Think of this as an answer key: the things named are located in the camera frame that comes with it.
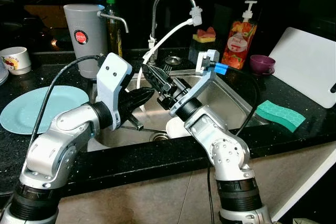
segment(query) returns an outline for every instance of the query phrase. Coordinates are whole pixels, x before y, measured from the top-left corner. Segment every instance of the black cable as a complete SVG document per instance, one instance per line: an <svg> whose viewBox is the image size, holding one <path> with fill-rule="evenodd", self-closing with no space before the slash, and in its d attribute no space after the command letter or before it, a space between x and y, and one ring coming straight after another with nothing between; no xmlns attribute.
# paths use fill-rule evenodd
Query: black cable
<svg viewBox="0 0 336 224"><path fill-rule="evenodd" d="M51 95L51 92L55 86L55 83L57 81L57 79L62 75L62 73L66 70L68 70L69 68L71 68L72 66L76 65L77 63L81 62L81 61L84 61L84 60L88 60L88 59L95 59L95 60L98 60L100 58L100 56L97 56L97 55L90 55L90 56L84 56L84 57L81 57L79 59L76 59L74 60L73 62L67 64L65 67L63 67L59 72L58 74L54 77L53 81L51 82L48 90L47 90L47 93L46 95L44 96L44 100L42 102L42 105L41 105L41 108L40 108L40 111L38 113L38 116L37 116L37 119L36 119L36 122L35 122L35 125L34 125L34 128L33 128L33 132L31 134L31 138L30 138L30 141L29 141L29 146L28 146L28 150L27 150L27 153L26 153L26 157L28 155L28 151L29 151L29 148L31 146L31 144L33 143L33 141L35 140L35 137L37 135L37 131L38 131L38 128L41 124L41 120L42 120L42 117L43 117L43 113L46 109L46 106L47 106L47 103L48 103L48 100L49 100L49 97ZM13 199L13 194L10 196L10 198L8 199L8 201L6 202L6 204L4 205L3 209L2 209L2 212L1 212L1 215L0 215L0 220L2 219L3 217L3 214L6 210L6 207L12 202L12 199Z"/></svg>
<svg viewBox="0 0 336 224"><path fill-rule="evenodd" d="M250 119L252 118L254 112L256 111L258 104L259 104L259 99L260 99L260 89L259 89L259 85L257 83L257 81L249 74L238 70L236 68L232 68L232 67L228 67L230 70L233 70L239 74L243 74L245 76L247 76L253 83L254 86L254 90L255 90L255 102L252 106L252 109L250 111L250 113L247 115L245 121L243 122L243 124L241 125L241 127L239 128L239 130L236 133L236 136L238 136L238 134L243 130L243 128L245 128L245 126L248 124L248 122L250 121ZM211 224L215 223L215 219L214 219L214 207L213 207L213 202L212 202L212 195L211 195L211 186L210 186L210 163L208 165L208 172L207 172L207 183L208 183L208 193L209 193L209 203L210 203L210 211L211 211Z"/></svg>

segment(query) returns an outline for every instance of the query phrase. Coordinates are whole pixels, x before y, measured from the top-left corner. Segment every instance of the blue connector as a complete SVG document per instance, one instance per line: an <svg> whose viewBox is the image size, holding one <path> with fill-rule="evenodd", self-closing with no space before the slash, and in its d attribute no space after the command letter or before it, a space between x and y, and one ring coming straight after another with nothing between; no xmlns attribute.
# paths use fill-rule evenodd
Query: blue connector
<svg viewBox="0 0 336 224"><path fill-rule="evenodd" d="M228 67L229 67L228 65L225 65L225 64L222 64L222 63L216 63L215 72L220 73L222 75L225 75Z"/></svg>

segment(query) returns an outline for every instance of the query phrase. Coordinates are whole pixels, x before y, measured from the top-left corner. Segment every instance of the white mug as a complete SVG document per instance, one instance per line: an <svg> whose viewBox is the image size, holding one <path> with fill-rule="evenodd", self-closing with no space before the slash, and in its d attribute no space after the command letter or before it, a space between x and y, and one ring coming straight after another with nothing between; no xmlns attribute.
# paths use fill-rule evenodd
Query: white mug
<svg viewBox="0 0 336 224"><path fill-rule="evenodd" d="M32 69L27 48L9 47L0 51L1 61L12 74L28 73Z"/></svg>

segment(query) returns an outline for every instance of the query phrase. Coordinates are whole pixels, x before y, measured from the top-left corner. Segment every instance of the white cutting board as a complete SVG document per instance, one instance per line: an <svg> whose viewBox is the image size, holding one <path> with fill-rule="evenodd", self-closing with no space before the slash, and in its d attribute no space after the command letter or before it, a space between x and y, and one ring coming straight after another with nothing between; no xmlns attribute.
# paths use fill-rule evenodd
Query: white cutting board
<svg viewBox="0 0 336 224"><path fill-rule="evenodd" d="M288 27L269 55L274 76L324 108L336 103L336 42Z"/></svg>

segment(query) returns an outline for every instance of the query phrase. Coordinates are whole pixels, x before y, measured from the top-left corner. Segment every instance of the light blue plate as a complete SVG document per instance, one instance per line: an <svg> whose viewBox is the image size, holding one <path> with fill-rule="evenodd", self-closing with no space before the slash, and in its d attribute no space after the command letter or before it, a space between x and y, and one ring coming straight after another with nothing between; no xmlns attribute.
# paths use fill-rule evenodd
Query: light blue plate
<svg viewBox="0 0 336 224"><path fill-rule="evenodd" d="M49 87L27 92L10 102L1 112L0 123L6 130L30 135ZM38 133L46 132L52 119L61 112L76 108L89 101L81 89L55 86L49 97Z"/></svg>

